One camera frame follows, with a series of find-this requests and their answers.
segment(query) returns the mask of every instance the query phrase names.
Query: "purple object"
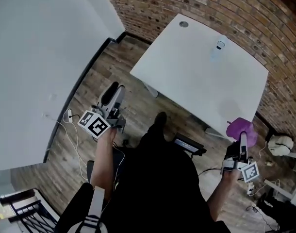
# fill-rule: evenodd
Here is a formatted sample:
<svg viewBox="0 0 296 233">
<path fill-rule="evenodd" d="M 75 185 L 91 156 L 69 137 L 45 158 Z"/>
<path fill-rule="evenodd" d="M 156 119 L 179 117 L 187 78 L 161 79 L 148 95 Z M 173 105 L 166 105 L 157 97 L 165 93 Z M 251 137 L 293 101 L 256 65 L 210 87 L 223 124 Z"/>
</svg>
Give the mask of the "purple object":
<svg viewBox="0 0 296 233">
<path fill-rule="evenodd" d="M 247 135 L 247 146 L 252 147 L 257 142 L 258 133 L 255 132 L 254 126 L 251 122 L 239 117 L 234 120 L 228 127 L 226 134 L 228 137 L 232 137 L 235 140 L 240 140 L 242 132 L 246 132 Z"/>
</svg>

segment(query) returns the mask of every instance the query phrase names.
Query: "white cable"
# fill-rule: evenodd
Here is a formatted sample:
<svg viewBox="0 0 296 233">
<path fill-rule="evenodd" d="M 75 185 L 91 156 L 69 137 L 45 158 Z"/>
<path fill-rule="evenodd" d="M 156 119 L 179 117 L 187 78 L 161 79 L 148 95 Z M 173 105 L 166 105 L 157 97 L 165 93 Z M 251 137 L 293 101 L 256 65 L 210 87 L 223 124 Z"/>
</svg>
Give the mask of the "white cable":
<svg viewBox="0 0 296 233">
<path fill-rule="evenodd" d="M 266 184 L 264 186 L 262 186 L 261 188 L 259 188 L 255 193 L 253 194 L 249 194 L 250 197 L 254 196 L 256 193 L 258 193 L 261 189 L 263 189 L 266 186 Z"/>
<path fill-rule="evenodd" d="M 115 191 L 115 181 L 116 181 L 116 179 L 117 179 L 117 174 L 118 174 L 119 167 L 120 167 L 122 161 L 125 159 L 125 153 L 122 152 L 122 151 L 120 151 L 120 152 L 123 153 L 123 158 L 122 158 L 122 160 L 120 161 L 120 163 L 119 163 L 119 165 L 118 165 L 118 168 L 117 168 L 117 171 L 116 171 L 116 173 L 115 173 L 114 191 Z M 101 211 L 101 213 L 103 213 L 103 211 L 106 209 L 106 207 L 107 207 L 107 205 L 109 204 L 110 201 L 111 201 L 111 198 L 109 199 L 108 203 L 106 204 L 105 208 Z"/>
<path fill-rule="evenodd" d="M 75 152 L 77 153 L 77 157 L 78 157 L 78 160 L 79 160 L 80 174 L 81 174 L 82 178 L 84 178 L 84 179 L 87 181 L 88 179 L 85 178 L 85 177 L 83 176 L 83 174 L 82 174 L 82 169 L 81 169 L 81 163 L 80 163 L 80 160 L 84 163 L 85 166 L 87 166 L 87 165 L 86 165 L 86 163 L 84 162 L 84 160 L 80 157 L 80 155 L 79 155 L 79 153 L 78 153 L 78 143 L 79 143 L 79 141 L 78 141 L 78 131 L 77 131 L 76 126 L 75 126 L 73 123 L 71 123 L 71 124 L 75 127 L 76 135 L 77 135 L 77 145 L 76 145 L 76 147 L 75 147 L 75 145 L 72 143 L 72 141 L 71 141 L 71 139 L 70 139 L 70 137 L 69 137 L 69 135 L 68 135 L 68 132 L 67 132 L 67 130 L 66 130 L 66 127 L 65 127 L 62 123 L 58 122 L 57 120 L 55 120 L 55 119 L 53 119 L 53 118 L 50 118 L 49 115 L 46 115 L 46 117 L 47 117 L 48 119 L 52 120 L 52 121 L 57 122 L 58 124 L 60 124 L 60 125 L 64 128 L 64 130 L 65 130 L 65 132 L 66 132 L 66 135 L 67 135 L 67 137 L 68 137 L 68 139 L 69 139 L 71 145 L 73 146 Z"/>
<path fill-rule="evenodd" d="M 71 123 L 71 124 L 75 127 L 76 136 L 77 136 L 77 145 L 76 145 L 75 151 L 76 151 L 76 153 L 77 153 L 79 159 L 80 159 L 80 160 L 84 163 L 84 165 L 86 166 L 85 161 L 81 158 L 81 156 L 80 156 L 79 153 L 78 153 L 78 143 L 79 143 L 79 140 L 78 140 L 78 131 L 77 131 L 76 125 L 75 125 L 73 122 L 69 122 L 69 121 L 66 122 L 66 121 L 64 120 L 65 113 L 66 113 L 68 110 L 70 110 L 70 109 L 68 108 L 68 109 L 64 112 L 62 119 L 63 119 L 63 122 L 64 122 L 64 123 Z"/>
<path fill-rule="evenodd" d="M 261 153 L 260 153 L 260 152 L 261 152 L 262 150 L 264 150 L 264 149 L 265 149 L 265 147 L 266 147 L 266 142 L 265 142 L 265 144 L 264 144 L 264 147 L 263 147 L 262 149 L 260 149 L 260 151 L 259 151 L 259 156 L 260 156 L 260 159 L 261 159 Z"/>
<path fill-rule="evenodd" d="M 264 186 L 262 186 L 261 188 L 259 188 L 255 193 L 253 194 L 249 194 L 250 197 L 254 196 L 256 193 L 258 193 L 261 189 L 263 189 L 267 184 L 265 184 Z"/>
<path fill-rule="evenodd" d="M 280 179 L 277 179 L 275 182 L 277 182 L 277 181 L 279 181 L 279 184 L 277 185 L 278 187 L 280 187 Z"/>
</svg>

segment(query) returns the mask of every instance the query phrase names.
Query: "metal rack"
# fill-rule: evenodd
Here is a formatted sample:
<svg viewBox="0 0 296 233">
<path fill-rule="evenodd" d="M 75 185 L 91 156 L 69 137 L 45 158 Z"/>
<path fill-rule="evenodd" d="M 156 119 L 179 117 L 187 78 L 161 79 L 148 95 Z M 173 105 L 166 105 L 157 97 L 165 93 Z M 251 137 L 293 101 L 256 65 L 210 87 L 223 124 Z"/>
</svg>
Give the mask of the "metal rack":
<svg viewBox="0 0 296 233">
<path fill-rule="evenodd" d="M 18 208 L 18 202 L 26 202 L 24 206 Z M 30 233 L 54 233 L 57 224 L 57 218 L 54 218 L 48 210 L 52 208 L 35 189 L 27 190 L 21 193 L 10 195 L 0 199 L 0 202 L 8 204 L 15 213 L 14 217 L 9 218 L 12 222 L 21 222 Z"/>
</svg>

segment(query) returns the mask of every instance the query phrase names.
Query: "power outlet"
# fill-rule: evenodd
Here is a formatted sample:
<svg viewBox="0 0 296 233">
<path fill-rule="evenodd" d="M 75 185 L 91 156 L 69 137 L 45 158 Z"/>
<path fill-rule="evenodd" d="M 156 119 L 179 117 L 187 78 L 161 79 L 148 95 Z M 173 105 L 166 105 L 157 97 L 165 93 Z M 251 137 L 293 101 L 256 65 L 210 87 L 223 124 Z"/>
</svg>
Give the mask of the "power outlet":
<svg viewBox="0 0 296 233">
<path fill-rule="evenodd" d="M 71 112 L 71 109 L 68 109 L 67 114 L 68 114 L 68 121 L 69 122 L 72 122 L 72 112 Z"/>
<path fill-rule="evenodd" d="M 250 195 L 254 189 L 255 189 L 254 183 L 248 182 L 247 195 Z"/>
</svg>

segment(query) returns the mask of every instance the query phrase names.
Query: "white wall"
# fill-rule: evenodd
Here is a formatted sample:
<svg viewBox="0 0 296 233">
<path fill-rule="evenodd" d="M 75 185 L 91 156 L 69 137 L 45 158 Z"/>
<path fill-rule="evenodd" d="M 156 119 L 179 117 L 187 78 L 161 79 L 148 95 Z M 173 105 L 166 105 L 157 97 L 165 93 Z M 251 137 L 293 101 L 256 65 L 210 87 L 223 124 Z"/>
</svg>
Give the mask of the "white wall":
<svg viewBox="0 0 296 233">
<path fill-rule="evenodd" d="M 109 0 L 88 0 L 91 6 L 95 9 L 97 14 L 103 20 L 106 28 L 111 34 L 111 38 L 117 39 L 121 35 L 121 28 L 124 26 L 118 16 L 113 5 Z"/>
<path fill-rule="evenodd" d="M 11 185 L 10 170 L 0 171 L 0 196 L 14 192 L 15 190 Z"/>
<path fill-rule="evenodd" d="M 0 170 L 43 161 L 54 122 L 42 113 L 58 117 L 99 47 L 123 31 L 88 0 L 0 0 Z"/>
<path fill-rule="evenodd" d="M 10 223 L 7 219 L 0 220 L 0 233 L 22 233 L 20 227 L 17 222 Z"/>
</svg>

